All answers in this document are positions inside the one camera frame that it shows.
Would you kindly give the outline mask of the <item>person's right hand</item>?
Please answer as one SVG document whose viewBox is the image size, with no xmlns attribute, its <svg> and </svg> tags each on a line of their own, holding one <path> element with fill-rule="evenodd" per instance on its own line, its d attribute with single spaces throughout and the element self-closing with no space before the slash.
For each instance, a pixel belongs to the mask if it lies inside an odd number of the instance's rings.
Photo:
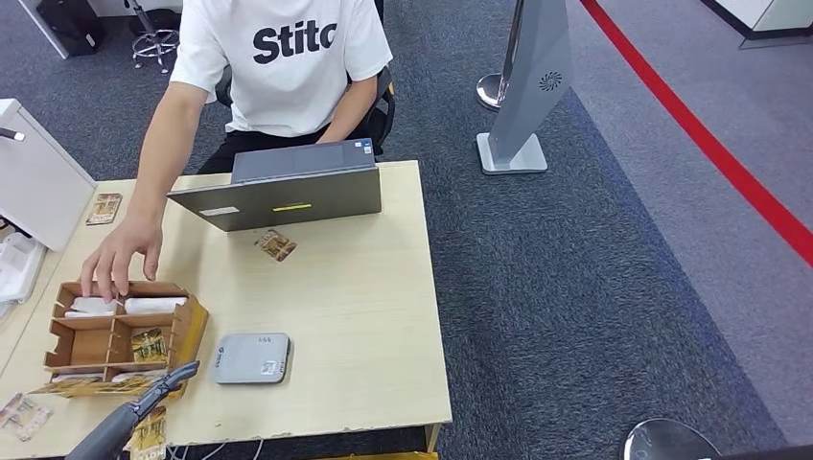
<svg viewBox="0 0 813 460">
<path fill-rule="evenodd" d="M 104 300 L 127 296 L 129 265 L 136 254 L 144 257 L 143 274 L 156 279 L 163 242 L 163 218 L 128 213 L 81 266 L 81 295 L 99 294 Z"/>
</svg>

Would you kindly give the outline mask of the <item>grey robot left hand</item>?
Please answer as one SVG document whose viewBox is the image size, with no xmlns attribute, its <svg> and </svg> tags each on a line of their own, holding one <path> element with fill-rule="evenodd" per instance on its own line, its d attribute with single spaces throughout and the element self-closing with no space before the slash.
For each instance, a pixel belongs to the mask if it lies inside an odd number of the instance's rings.
<svg viewBox="0 0 813 460">
<path fill-rule="evenodd" d="M 66 456 L 71 459 L 115 459 L 135 428 L 181 384 L 197 374 L 200 361 L 192 361 L 156 380 L 138 399 L 117 407 Z"/>
</svg>

